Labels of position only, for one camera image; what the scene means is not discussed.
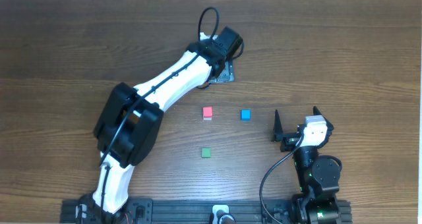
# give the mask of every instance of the green cube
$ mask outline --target green cube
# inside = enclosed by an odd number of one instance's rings
[[[202,158],[211,158],[211,148],[203,148],[201,153]]]

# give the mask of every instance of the blue cube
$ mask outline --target blue cube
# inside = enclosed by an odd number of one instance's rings
[[[240,119],[242,121],[250,121],[251,120],[251,110],[250,109],[242,109],[240,112]]]

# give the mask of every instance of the wood grain surface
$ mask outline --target wood grain surface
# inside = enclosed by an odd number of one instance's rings
[[[294,131],[317,105],[336,127],[321,152],[343,161],[338,198],[354,222],[416,223],[421,0],[0,0],[0,221],[58,222],[62,200],[96,188],[92,130],[111,89],[176,62],[210,5],[245,40],[236,82],[167,111],[130,195],[258,200],[283,156],[274,110]],[[286,162],[264,197],[298,192]]]

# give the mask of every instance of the colored block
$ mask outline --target colored block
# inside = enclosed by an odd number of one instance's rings
[[[242,109],[240,112],[240,119],[242,121],[250,121],[251,120],[251,110],[250,109]]]
[[[212,107],[202,108],[202,114],[204,116],[204,120],[211,120],[212,119]]]
[[[202,158],[211,158],[211,148],[203,148],[201,153]]]

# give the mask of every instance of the pink block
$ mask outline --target pink block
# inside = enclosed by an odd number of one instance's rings
[[[204,107],[202,108],[202,112],[204,115],[204,120],[211,120],[212,119],[212,107]]]

